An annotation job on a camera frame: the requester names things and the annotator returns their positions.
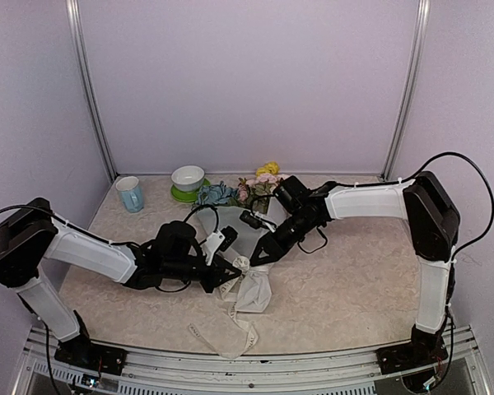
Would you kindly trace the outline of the cream printed ribbon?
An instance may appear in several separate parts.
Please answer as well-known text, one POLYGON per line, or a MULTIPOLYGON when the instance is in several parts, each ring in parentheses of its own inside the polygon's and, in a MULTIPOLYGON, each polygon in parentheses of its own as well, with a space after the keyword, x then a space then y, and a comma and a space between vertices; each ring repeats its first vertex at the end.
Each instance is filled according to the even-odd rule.
POLYGON ((250 351, 259 341, 259 334, 251 321, 238 318, 238 314, 262 314, 272 299, 272 289, 269 280, 268 268, 251 267, 250 260, 238 255, 233 260, 233 266, 242 271, 242 275, 235 280, 226 282, 218 287, 221 299, 230 303, 227 315, 231 321, 245 333, 245 345, 241 351, 222 352, 219 351, 198 328, 191 323, 189 332, 204 344, 210 351, 218 354, 221 358, 234 360, 250 351))

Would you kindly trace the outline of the pink fake flower bunch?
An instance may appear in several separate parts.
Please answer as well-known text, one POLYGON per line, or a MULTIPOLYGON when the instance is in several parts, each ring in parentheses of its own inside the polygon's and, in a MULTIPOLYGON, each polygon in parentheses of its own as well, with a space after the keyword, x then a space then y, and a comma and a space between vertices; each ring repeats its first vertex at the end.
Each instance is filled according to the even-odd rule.
POLYGON ((266 214, 273 191, 288 177, 288 174, 263 173, 251 179, 239 178, 238 191, 233 202, 238 207, 253 208, 254 211, 266 214))

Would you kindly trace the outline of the yellow fake flower stem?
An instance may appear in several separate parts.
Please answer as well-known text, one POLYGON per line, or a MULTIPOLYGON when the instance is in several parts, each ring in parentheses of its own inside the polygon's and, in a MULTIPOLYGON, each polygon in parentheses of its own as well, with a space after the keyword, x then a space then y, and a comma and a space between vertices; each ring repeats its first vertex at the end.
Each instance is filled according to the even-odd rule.
POLYGON ((277 175, 279 174, 280 167, 276 161, 270 161, 265 163, 263 166, 258 167, 256 170, 256 176, 260 177, 263 174, 277 175))

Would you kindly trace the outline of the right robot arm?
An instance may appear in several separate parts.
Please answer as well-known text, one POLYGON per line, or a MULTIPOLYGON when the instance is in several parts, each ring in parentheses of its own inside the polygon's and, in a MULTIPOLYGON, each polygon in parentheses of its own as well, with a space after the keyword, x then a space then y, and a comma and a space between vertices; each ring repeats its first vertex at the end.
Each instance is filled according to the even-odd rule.
POLYGON ((449 358, 452 350, 445 347, 442 333, 450 321, 460 214, 432 172, 395 183, 350 186, 329 181, 317 189, 291 176, 273 195, 288 218, 259 239, 250 258, 254 267, 277 262, 310 231, 330 221, 353 217, 405 220, 420 265, 420 299, 410 341, 377 350, 380 371, 392 374, 449 358))

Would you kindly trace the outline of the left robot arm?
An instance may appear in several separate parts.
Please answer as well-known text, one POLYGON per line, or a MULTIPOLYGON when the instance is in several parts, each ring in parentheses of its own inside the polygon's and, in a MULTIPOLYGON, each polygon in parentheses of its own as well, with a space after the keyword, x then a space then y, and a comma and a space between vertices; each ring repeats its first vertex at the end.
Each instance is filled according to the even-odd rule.
POLYGON ((43 273, 42 260, 68 263, 134 290, 158 290, 169 279, 184 287, 197 282, 212 293, 242 273, 221 256, 237 237, 230 226, 199 242, 187 221, 172 221, 154 239, 136 244, 93 235, 57 216, 42 197, 8 210, 0 223, 0 284, 14 290, 57 339, 55 360, 98 374, 121 375, 127 352, 91 340, 80 314, 63 303, 43 273))

